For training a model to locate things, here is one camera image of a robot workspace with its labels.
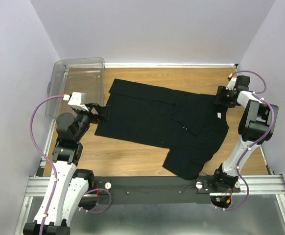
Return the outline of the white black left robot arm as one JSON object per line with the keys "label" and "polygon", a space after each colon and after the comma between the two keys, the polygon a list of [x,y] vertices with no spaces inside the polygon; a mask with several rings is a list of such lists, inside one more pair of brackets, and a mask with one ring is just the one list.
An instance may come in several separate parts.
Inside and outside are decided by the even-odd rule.
{"label": "white black left robot arm", "polygon": [[83,150],[82,137],[92,123],[107,121],[109,107],[88,103],[71,108],[73,113],[62,113],[56,119],[58,137],[50,180],[33,222],[24,225],[25,235],[70,234],[70,223],[81,198],[88,191],[99,190],[93,171],[77,169],[77,165]]}

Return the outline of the clear plastic storage bin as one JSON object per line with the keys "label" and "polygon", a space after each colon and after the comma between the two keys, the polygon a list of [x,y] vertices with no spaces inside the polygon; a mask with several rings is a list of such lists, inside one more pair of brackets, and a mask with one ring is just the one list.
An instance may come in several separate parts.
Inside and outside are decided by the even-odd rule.
{"label": "clear plastic storage bin", "polygon": [[80,92],[86,103],[104,104],[105,61],[101,57],[59,60],[53,66],[48,97]]}

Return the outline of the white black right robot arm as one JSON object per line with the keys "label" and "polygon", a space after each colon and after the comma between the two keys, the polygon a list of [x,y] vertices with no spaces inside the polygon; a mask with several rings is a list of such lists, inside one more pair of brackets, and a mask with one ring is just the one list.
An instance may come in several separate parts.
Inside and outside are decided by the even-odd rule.
{"label": "white black right robot arm", "polygon": [[279,111],[277,105],[270,104],[259,97],[263,92],[249,90],[249,76],[234,77],[235,74],[235,72],[230,74],[228,85],[219,86],[216,93],[216,105],[244,108],[238,125],[239,139],[229,158],[214,172],[212,186],[216,190],[236,187],[241,168],[250,155],[273,136]]}

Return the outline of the black t shirt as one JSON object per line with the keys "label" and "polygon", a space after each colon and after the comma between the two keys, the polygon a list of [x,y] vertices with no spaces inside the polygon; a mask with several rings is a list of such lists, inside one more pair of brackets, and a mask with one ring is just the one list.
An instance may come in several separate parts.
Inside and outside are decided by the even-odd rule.
{"label": "black t shirt", "polygon": [[167,148],[163,167],[195,179],[220,149],[229,127],[227,108],[215,96],[115,79],[107,105],[108,121],[97,136]]}

